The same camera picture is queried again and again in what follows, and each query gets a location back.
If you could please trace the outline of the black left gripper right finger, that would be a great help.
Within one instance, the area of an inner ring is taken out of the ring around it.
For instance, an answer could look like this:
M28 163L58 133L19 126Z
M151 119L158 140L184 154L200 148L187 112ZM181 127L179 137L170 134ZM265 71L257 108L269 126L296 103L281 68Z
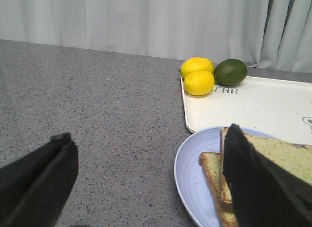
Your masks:
M225 136L223 175L241 227L310 227L312 186L256 151L236 124Z

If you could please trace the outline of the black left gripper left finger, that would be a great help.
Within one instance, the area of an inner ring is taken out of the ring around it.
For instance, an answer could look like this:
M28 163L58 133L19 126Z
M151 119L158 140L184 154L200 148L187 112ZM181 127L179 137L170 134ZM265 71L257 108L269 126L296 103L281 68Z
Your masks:
M78 175L78 147L70 133L0 169L0 225L53 227Z

